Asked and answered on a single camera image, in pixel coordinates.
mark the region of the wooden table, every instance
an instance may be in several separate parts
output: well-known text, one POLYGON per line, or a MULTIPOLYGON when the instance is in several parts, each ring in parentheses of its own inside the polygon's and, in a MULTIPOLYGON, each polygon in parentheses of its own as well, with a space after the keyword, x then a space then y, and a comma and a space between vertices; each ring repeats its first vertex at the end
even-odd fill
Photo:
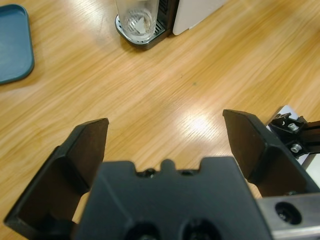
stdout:
MULTIPOLYGON (((54 147, 89 120, 109 118, 105 161, 143 170, 230 155, 223 109, 266 122, 289 104, 320 119, 318 0, 229 0, 148 51, 117 33, 114 0, 15 3, 29 13, 35 68, 0 85, 1 219, 54 147)), ((23 238, 1 225, 0 239, 23 238)))

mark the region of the coffee machine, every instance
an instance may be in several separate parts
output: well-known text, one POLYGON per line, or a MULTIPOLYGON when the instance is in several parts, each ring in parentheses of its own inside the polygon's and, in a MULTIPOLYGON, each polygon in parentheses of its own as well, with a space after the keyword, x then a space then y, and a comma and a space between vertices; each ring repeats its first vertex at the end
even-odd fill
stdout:
POLYGON ((115 18, 118 33, 132 46, 148 50, 169 36, 193 28, 225 4, 226 0, 159 0, 156 26, 148 40, 133 40, 123 31, 119 16, 115 18))

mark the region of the screw hole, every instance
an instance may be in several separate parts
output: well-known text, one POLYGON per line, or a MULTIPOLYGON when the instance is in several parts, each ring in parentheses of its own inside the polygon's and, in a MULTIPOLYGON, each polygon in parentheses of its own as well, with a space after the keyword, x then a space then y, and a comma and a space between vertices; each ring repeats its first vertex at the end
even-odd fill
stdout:
POLYGON ((183 176, 193 176, 193 175, 195 175, 194 171, 192 171, 192 170, 182 170, 180 172, 180 174, 183 175, 183 176))
POLYGON ((128 231, 124 240, 160 240, 160 235, 153 224, 138 223, 128 231))
POLYGON ((221 236, 209 221, 195 219, 186 225, 183 240, 221 240, 221 236))
POLYGON ((279 202, 275 205, 275 211, 284 222, 298 225, 302 222, 302 216, 298 209, 288 202, 279 202))
POLYGON ((152 179, 155 174, 157 173, 157 171, 153 168, 148 168, 147 170, 143 171, 143 172, 138 172, 137 175, 139 177, 142 177, 142 178, 150 178, 152 179))

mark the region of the blue tray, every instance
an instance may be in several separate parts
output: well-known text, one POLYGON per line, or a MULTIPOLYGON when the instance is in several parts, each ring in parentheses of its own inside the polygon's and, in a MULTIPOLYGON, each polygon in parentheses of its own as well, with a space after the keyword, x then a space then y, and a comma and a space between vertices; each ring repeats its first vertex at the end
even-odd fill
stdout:
POLYGON ((23 79, 34 65, 26 9, 16 4, 0 6, 0 84, 23 79))

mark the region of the glass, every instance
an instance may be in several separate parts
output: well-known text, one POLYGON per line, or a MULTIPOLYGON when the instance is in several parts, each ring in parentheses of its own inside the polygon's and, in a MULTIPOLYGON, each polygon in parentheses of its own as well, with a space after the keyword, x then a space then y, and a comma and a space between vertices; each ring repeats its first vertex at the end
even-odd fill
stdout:
POLYGON ((122 30, 135 41, 150 39, 156 30, 159 0, 115 0, 122 30))

